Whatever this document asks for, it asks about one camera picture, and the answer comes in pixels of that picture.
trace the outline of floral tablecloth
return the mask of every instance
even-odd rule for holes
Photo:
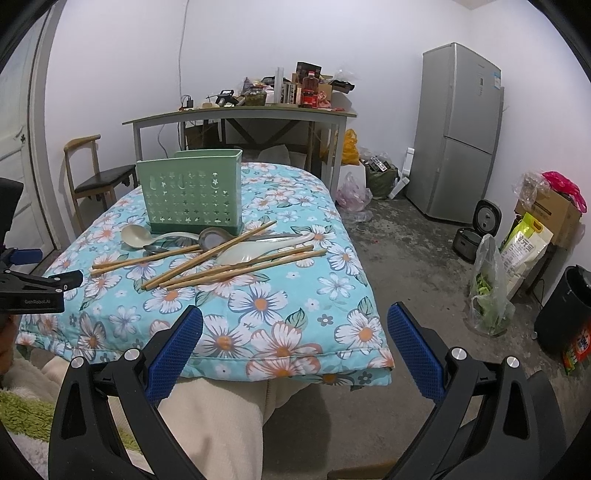
[[[83,355],[90,362],[111,361],[128,348],[143,347],[194,304],[203,312],[204,329],[184,377],[388,384],[394,361],[374,295],[324,184],[297,168],[245,163],[242,205],[245,229],[275,219],[271,231],[314,232],[311,243],[328,254],[173,291],[143,291],[140,285],[194,254],[147,259],[91,277],[92,264],[142,255],[126,247],[120,236],[126,225],[147,224],[139,187],[97,219],[48,269],[46,275],[80,269],[84,283],[65,293],[64,313],[24,315],[17,342],[68,360]],[[174,242],[182,245],[181,239]],[[211,260],[184,274],[214,264]]]

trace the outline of black chair seat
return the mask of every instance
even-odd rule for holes
[[[80,183],[80,185],[74,189],[74,192],[83,193],[109,185],[118,185],[121,183],[121,180],[129,177],[134,170],[135,165],[124,165],[122,167],[102,171],[98,175],[94,175],[83,183]]]

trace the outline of chopstick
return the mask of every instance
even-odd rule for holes
[[[237,268],[248,267],[250,265],[254,265],[257,263],[261,263],[261,262],[266,262],[268,260],[275,260],[276,258],[287,257],[288,255],[294,255],[294,254],[299,254],[299,253],[303,253],[303,252],[310,252],[313,249],[314,249],[313,245],[306,245],[304,247],[293,248],[291,250],[284,251],[284,252],[277,252],[277,253],[274,253],[271,255],[263,255],[262,257],[256,257],[256,258],[253,258],[252,260],[249,260],[248,262],[241,262],[241,263],[237,263],[237,264],[233,264],[233,265],[220,265],[219,267],[213,267],[213,268],[210,268],[209,270],[203,270],[202,272],[198,272],[193,275],[187,275],[186,277],[183,277],[183,278],[174,278],[172,280],[168,280],[164,283],[161,283],[158,286],[159,287],[174,286],[174,288],[177,288],[178,284],[185,283],[189,280],[197,280],[198,278],[209,277],[211,275],[225,272],[228,270],[235,270]]]
[[[244,275],[246,273],[256,272],[258,270],[263,270],[264,268],[274,267],[276,265],[284,265],[284,264],[288,264],[288,263],[292,263],[292,262],[297,262],[298,260],[304,260],[306,258],[321,257],[322,255],[326,254],[327,251],[328,250],[323,248],[321,250],[316,250],[313,252],[306,252],[306,253],[301,253],[301,254],[296,254],[296,255],[288,255],[284,258],[280,258],[278,260],[273,260],[271,262],[257,264],[257,265],[253,265],[253,266],[245,267],[245,268],[237,268],[236,270],[230,270],[227,272],[218,273],[217,275],[211,275],[209,277],[198,278],[197,280],[184,281],[181,283],[177,283],[175,285],[170,285],[167,287],[167,289],[174,290],[175,288],[180,288],[180,287],[195,287],[197,285],[202,285],[204,283],[211,283],[214,281],[224,281],[224,280],[228,280],[229,278],[237,277],[238,275]]]
[[[131,262],[132,260],[137,260],[137,263],[143,263],[146,261],[147,258],[150,259],[149,261],[154,261],[154,260],[160,260],[161,258],[172,257],[174,255],[188,254],[188,253],[194,253],[194,252],[200,252],[200,251],[202,251],[202,250],[199,245],[190,245],[189,247],[176,248],[174,250],[171,250],[170,252],[163,252],[161,254],[150,255],[149,257],[132,258],[130,260],[120,260],[118,262],[97,263],[97,264],[93,264],[92,268],[94,268],[95,270],[101,270],[106,267],[114,267],[115,265],[119,265],[119,264],[126,263],[126,262]]]
[[[163,283],[167,280],[170,280],[173,277],[176,277],[180,273],[183,273],[185,270],[188,270],[189,268],[193,268],[196,265],[199,265],[200,263],[203,263],[206,260],[209,260],[211,257],[215,257],[218,253],[223,252],[226,248],[229,248],[232,245],[239,244],[245,238],[249,238],[253,235],[256,235],[258,232],[262,232],[263,230],[266,230],[271,225],[275,225],[276,223],[277,223],[277,221],[273,220],[271,222],[267,222],[267,223],[261,225],[260,227],[250,230],[249,232],[243,233],[242,235],[238,235],[237,237],[232,238],[231,240],[228,240],[227,242],[225,242],[221,245],[218,245],[217,247],[212,248],[211,250],[208,250],[203,255],[199,255],[197,258],[193,258],[191,260],[188,260],[184,264],[180,265],[177,268],[173,268],[172,270],[170,270],[166,273],[163,273],[163,274],[159,275],[158,277],[152,278],[150,281],[144,283],[142,285],[142,288],[144,290],[152,290],[153,288],[160,285],[161,283]]]

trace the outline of bottle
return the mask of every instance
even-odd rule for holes
[[[318,79],[314,72],[308,72],[301,83],[301,105],[305,108],[316,108],[318,105]]]

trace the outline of green utensil holder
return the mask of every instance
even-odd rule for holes
[[[152,233],[242,231],[242,150],[183,150],[136,171]]]

